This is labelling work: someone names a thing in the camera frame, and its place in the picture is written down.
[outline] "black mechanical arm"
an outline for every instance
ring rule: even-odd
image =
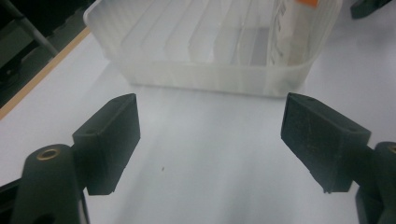
[[[83,190],[113,192],[137,142],[139,119],[134,94],[109,101],[74,134],[75,144],[33,152],[21,179],[0,188],[0,223],[90,223]]]
[[[360,224],[396,223],[396,143],[367,147],[370,131],[320,101],[290,93],[281,137],[325,192],[360,185]]]

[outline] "white table surface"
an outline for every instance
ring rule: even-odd
[[[396,142],[396,1],[360,21],[346,0],[303,93]],[[106,197],[101,223],[358,223],[354,197],[324,194],[280,139],[285,100],[130,86],[88,35],[0,121],[0,185],[25,158],[72,133],[113,97],[135,92],[141,140]]]

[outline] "plastic storage bin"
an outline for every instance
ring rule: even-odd
[[[266,66],[290,1],[299,0],[98,0],[84,21],[131,83],[285,96],[303,84],[342,4],[319,1],[303,62]]]

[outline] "translucent plastic container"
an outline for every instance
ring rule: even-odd
[[[298,1],[98,0],[84,21],[131,83],[285,96],[304,83],[342,5],[309,9],[300,62],[267,59],[276,43],[291,44],[276,34],[285,4]]]

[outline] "orange label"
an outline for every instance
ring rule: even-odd
[[[309,5],[311,7],[317,7],[318,6],[318,0],[296,0],[299,3]]]

